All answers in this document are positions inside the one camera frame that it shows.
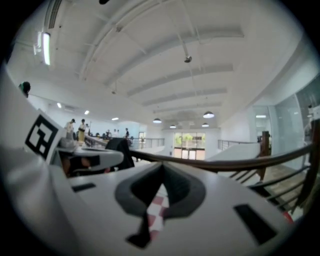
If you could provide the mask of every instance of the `white ceiling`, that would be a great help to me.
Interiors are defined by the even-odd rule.
[[[18,39],[34,41],[38,16]],[[32,94],[146,124],[200,124],[212,111],[217,127],[268,86],[303,34],[268,0],[62,0],[44,31],[52,65],[29,61]]]

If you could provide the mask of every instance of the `black rectangular slot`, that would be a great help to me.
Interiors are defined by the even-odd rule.
[[[86,184],[82,184],[82,185],[77,185],[77,186],[73,186],[72,189],[74,192],[80,192],[83,190],[88,190],[88,189],[92,189],[95,188],[96,185],[93,183],[86,183]]]
[[[277,233],[248,204],[237,205],[234,210],[259,245],[276,236]]]

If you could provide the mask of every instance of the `ceiling light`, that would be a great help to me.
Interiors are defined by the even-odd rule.
[[[161,124],[161,123],[162,123],[159,118],[154,119],[153,122],[154,122],[155,124]]]
[[[44,54],[44,62],[47,65],[50,65],[50,34],[43,34],[43,54]]]
[[[214,115],[214,113],[212,113],[210,111],[207,111],[207,112],[204,113],[203,117],[204,118],[214,118],[215,115]]]

